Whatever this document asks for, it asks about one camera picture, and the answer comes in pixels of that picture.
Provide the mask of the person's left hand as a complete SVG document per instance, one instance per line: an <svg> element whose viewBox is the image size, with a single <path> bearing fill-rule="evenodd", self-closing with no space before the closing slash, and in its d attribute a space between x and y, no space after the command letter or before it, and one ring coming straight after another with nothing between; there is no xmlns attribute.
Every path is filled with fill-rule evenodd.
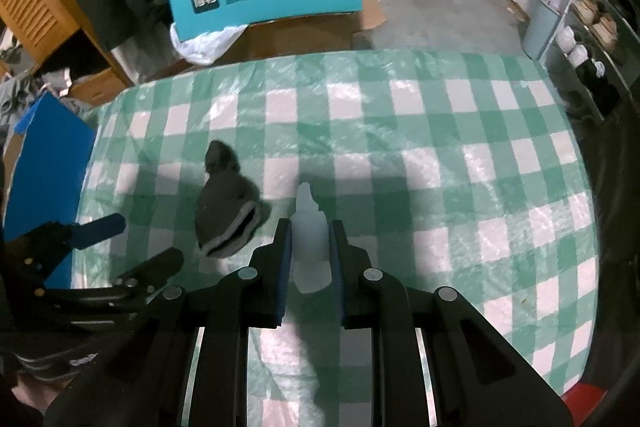
<svg viewBox="0 0 640 427"><path fill-rule="evenodd" d="M12 392L21 403L44 413L66 386L67 381L46 383L28 374L18 374Z"/></svg>

